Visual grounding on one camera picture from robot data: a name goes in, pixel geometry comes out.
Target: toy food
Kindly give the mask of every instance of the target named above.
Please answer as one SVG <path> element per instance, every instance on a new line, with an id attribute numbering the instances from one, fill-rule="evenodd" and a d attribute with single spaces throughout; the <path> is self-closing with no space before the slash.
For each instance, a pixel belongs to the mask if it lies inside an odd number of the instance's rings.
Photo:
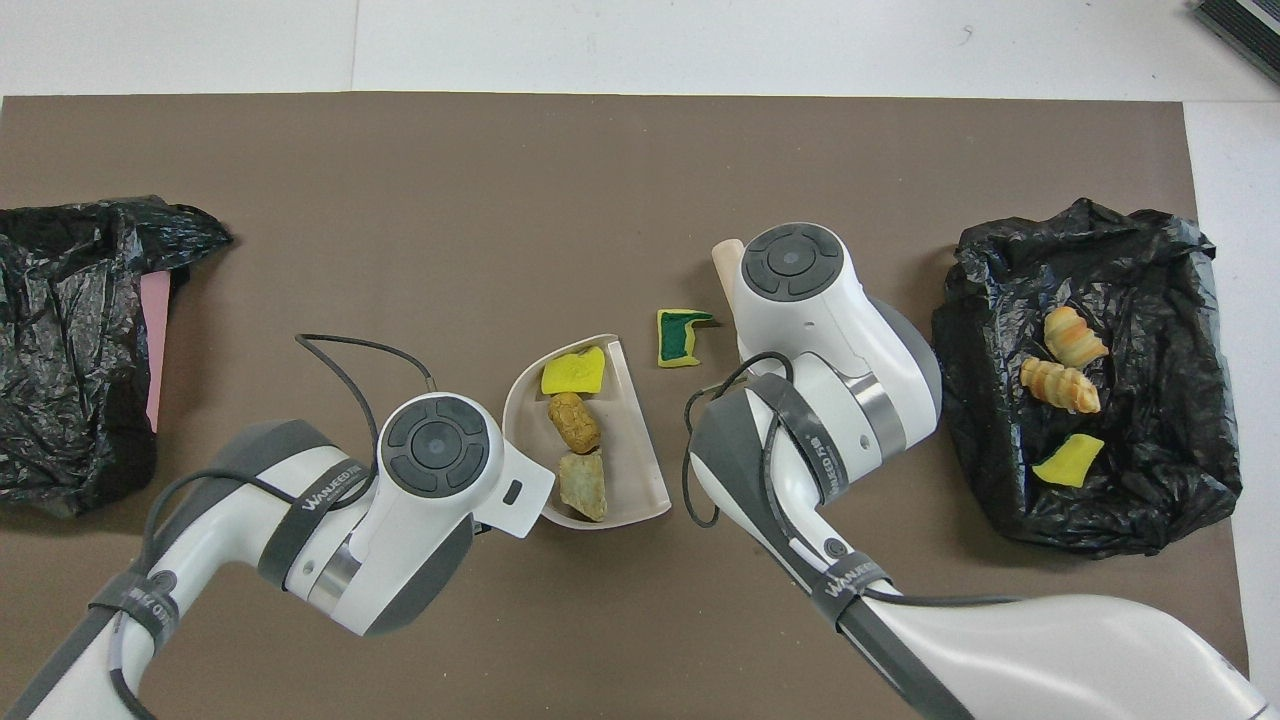
<path id="1" fill-rule="evenodd" d="M 593 345 L 549 360 L 543 366 L 543 395 L 559 392 L 600 392 L 604 384 L 604 350 Z"/>
<path id="2" fill-rule="evenodd" d="M 694 357 L 694 323 L 713 320 L 700 310 L 658 310 L 658 366 L 684 368 L 699 365 Z"/>
<path id="3" fill-rule="evenodd" d="M 604 460 L 600 451 L 590 455 L 572 452 L 561 457 L 556 479 L 561 501 L 599 523 L 609 507 L 604 500 Z"/>
<path id="4" fill-rule="evenodd" d="M 1044 345 L 1068 368 L 1083 368 L 1110 352 L 1084 318 L 1065 305 L 1044 318 Z"/>
<path id="5" fill-rule="evenodd" d="M 547 416 L 573 452 L 584 455 L 600 446 L 600 425 L 576 392 L 553 396 L 547 406 Z"/>
<path id="6" fill-rule="evenodd" d="M 1089 378 L 1075 368 L 1057 363 L 1028 357 L 1023 363 L 1019 379 L 1032 397 L 1048 402 L 1055 407 L 1073 413 L 1097 413 L 1102 410 L 1098 402 L 1098 388 Z"/>
<path id="7" fill-rule="evenodd" d="M 1070 486 L 1073 488 L 1084 486 L 1084 475 L 1089 471 L 1093 459 L 1102 451 L 1105 443 L 1083 433 L 1075 433 L 1066 438 L 1062 447 L 1039 465 L 1033 465 L 1032 471 L 1046 483 L 1057 486 Z"/>

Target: white half-round container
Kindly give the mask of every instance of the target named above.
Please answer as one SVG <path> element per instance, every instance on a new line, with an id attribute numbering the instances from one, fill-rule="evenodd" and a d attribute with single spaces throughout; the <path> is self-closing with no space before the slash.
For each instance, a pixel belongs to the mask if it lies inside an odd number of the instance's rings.
<path id="1" fill-rule="evenodd" d="M 600 455 L 604 459 L 604 498 L 608 512 L 600 523 L 584 519 L 559 500 L 553 488 L 543 516 L 566 528 L 603 530 L 662 515 L 671 509 L 667 484 L 640 413 L 631 370 L 616 334 L 598 334 L 567 345 L 525 369 L 507 393 L 502 409 L 502 432 L 507 441 L 534 462 L 556 470 L 570 450 L 547 416 L 550 397 L 541 393 L 543 366 L 548 361 L 590 346 L 604 350 L 604 383 L 595 395 L 584 393 L 591 415 L 600 425 Z"/>

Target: pink paper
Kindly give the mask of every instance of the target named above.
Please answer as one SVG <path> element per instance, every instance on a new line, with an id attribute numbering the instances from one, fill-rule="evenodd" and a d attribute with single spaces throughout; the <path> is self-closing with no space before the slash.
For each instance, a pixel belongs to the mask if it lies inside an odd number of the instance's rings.
<path id="1" fill-rule="evenodd" d="M 164 368 L 164 331 L 169 322 L 169 273 L 142 275 L 142 318 L 147 323 L 147 348 L 151 355 L 151 387 L 147 389 L 147 418 L 155 432 L 160 418 L 160 370 Z"/>

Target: black plastic bag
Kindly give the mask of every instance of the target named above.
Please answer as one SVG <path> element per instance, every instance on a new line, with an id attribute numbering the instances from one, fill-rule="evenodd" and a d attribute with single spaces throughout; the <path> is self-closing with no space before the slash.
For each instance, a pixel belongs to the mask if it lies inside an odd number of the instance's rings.
<path id="1" fill-rule="evenodd" d="M 230 241 L 159 197 L 0 210 L 0 503 L 69 518 L 151 480 L 141 277 Z"/>
<path id="2" fill-rule="evenodd" d="M 1094 557 L 1155 555 L 1231 514 L 1242 487 L 1213 252 L 1188 220 L 1089 200 L 961 234 L 933 340 L 943 415 L 997 532 Z M 1061 305 L 1111 350 L 1084 368 L 1098 414 L 1051 407 L 1019 382 L 1027 357 L 1052 359 L 1043 320 Z M 1071 433 L 1106 443 L 1084 487 L 1042 482 L 1032 465 Z"/>

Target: black control button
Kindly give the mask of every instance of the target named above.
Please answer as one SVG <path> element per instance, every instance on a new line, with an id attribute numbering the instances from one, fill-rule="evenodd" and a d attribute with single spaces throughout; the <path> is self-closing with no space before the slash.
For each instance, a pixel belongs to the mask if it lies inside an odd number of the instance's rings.
<path id="1" fill-rule="evenodd" d="M 467 446 L 462 461 L 449 470 L 447 479 L 451 488 L 462 488 L 480 477 L 480 465 L 485 456 L 485 446 L 474 442 Z"/>
<path id="2" fill-rule="evenodd" d="M 812 268 L 817 256 L 812 240 L 803 234 L 791 234 L 769 247 L 769 269 L 780 275 L 795 277 Z"/>
<path id="3" fill-rule="evenodd" d="M 426 419 L 426 407 L 424 405 L 422 402 L 410 405 L 396 418 L 392 427 L 387 430 L 387 445 L 403 447 L 408 442 L 408 436 L 413 432 L 413 425 Z"/>
<path id="4" fill-rule="evenodd" d="M 787 295 L 795 297 L 814 292 L 823 288 L 835 277 L 836 273 L 828 266 L 814 268 L 797 278 L 787 281 Z"/>
<path id="5" fill-rule="evenodd" d="M 413 433 L 410 452 L 424 468 L 443 470 L 457 461 L 462 452 L 462 437 L 453 425 L 433 420 Z"/>
<path id="6" fill-rule="evenodd" d="M 520 491 L 524 489 L 525 483 L 520 480 L 511 480 L 511 487 L 507 488 L 507 495 L 502 496 L 503 505 L 515 505 L 516 500 L 520 497 Z"/>
<path id="7" fill-rule="evenodd" d="M 390 469 L 396 480 L 410 492 L 433 493 L 439 487 L 435 473 L 428 473 L 415 465 L 407 455 L 397 455 L 390 459 Z"/>
<path id="8" fill-rule="evenodd" d="M 435 401 L 435 411 L 462 428 L 462 432 L 474 436 L 484 432 L 484 416 L 475 407 L 458 400 L 457 397 L 442 397 Z"/>
<path id="9" fill-rule="evenodd" d="M 813 232 L 812 234 L 810 233 L 805 234 L 813 238 L 814 245 L 818 247 L 819 255 L 822 255 L 823 258 L 840 258 L 840 241 L 836 240 L 836 236 L 831 234 L 829 232 L 822 232 L 820 229 Z"/>
<path id="10" fill-rule="evenodd" d="M 748 256 L 742 260 L 746 266 L 746 279 L 765 293 L 774 293 L 781 287 L 781 279 L 765 264 L 763 256 Z"/>
<path id="11" fill-rule="evenodd" d="M 773 245 L 773 241 L 776 241 L 776 240 L 778 240 L 778 233 L 776 233 L 776 232 L 767 232 L 767 233 L 762 234 L 760 237 L 753 240 L 751 242 L 746 243 L 746 251 L 748 252 L 764 252 L 765 250 L 769 249 L 771 245 Z"/>

